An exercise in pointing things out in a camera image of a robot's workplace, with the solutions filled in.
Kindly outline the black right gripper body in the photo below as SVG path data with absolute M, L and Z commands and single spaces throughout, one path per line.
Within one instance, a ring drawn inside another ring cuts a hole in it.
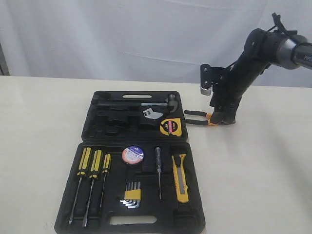
M 220 92 L 214 92 L 210 100 L 210 106 L 218 112 L 228 112 L 235 115 L 241 102 L 241 97 L 223 97 Z

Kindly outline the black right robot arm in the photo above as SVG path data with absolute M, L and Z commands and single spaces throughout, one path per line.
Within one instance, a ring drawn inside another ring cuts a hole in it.
M 214 111 L 210 122 L 215 125 L 234 124 L 243 94 L 271 65 L 288 70 L 298 67 L 311 69 L 312 44 L 301 35 L 290 37 L 280 32 L 253 30 L 233 67 L 213 86 L 210 105 Z

